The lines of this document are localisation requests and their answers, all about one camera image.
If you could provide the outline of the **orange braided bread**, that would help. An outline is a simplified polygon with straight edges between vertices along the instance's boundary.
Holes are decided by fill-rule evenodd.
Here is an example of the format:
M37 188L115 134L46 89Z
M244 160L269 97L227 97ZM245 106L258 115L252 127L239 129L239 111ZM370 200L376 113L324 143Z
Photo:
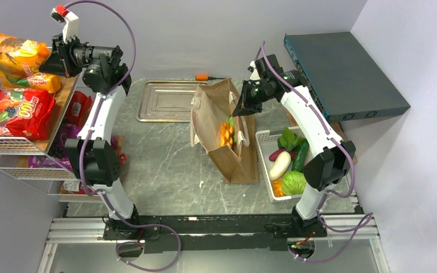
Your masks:
M220 131L220 146L228 146L232 148L234 144L234 127L230 126L229 123L223 122Z

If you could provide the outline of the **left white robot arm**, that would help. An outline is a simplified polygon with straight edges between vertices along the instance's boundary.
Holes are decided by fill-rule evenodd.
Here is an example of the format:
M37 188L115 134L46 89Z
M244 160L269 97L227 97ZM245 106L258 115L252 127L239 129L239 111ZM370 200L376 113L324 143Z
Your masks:
M121 160L111 145L118 111L131 87L131 68L121 59L120 46L104 47L82 43L79 18L70 7L78 1L58 5L51 17L63 30L52 38L51 54L39 70L66 78L81 76L96 97L90 115L75 138L65 142L72 170L85 194L98 195L108 210L108 224L118 226L127 239L141 230L136 206L120 182Z

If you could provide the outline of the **red candy bag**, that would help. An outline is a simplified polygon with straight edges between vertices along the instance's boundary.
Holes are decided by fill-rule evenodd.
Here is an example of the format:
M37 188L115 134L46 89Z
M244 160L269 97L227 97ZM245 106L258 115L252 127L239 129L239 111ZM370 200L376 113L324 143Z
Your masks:
M0 89L0 137L45 140L56 100L40 89Z

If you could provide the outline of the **burlap grocery bag pink print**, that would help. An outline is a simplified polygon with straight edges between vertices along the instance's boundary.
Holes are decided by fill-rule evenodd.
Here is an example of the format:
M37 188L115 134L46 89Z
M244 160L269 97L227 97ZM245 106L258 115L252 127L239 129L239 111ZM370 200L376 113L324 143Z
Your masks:
M232 116L239 97L229 78L196 88L191 99L191 146L203 146L224 183L258 183L255 118Z

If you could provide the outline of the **orange snack bag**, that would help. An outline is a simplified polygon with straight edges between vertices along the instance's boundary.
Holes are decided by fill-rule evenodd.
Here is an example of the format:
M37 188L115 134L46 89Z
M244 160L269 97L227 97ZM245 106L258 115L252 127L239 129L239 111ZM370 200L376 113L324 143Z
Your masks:
M39 67L50 57L46 43L0 33L0 80L5 88L31 88L54 94L61 88L58 75Z

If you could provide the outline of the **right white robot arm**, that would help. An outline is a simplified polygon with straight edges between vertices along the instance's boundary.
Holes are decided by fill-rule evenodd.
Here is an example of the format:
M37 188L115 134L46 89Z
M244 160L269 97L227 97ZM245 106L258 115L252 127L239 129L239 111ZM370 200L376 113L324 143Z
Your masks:
M296 70L279 72L275 55L257 56L249 65L251 75L244 81L238 104L232 115L246 116L262 111L266 101L277 100L297 121L310 145L312 160L304 167L306 188L295 205L297 217L291 220L291 230L304 236L312 230L312 219L319 218L327 195L347 198L353 193L351 182L347 193L334 190L346 175L355 179L353 156L356 147L327 123L304 87Z

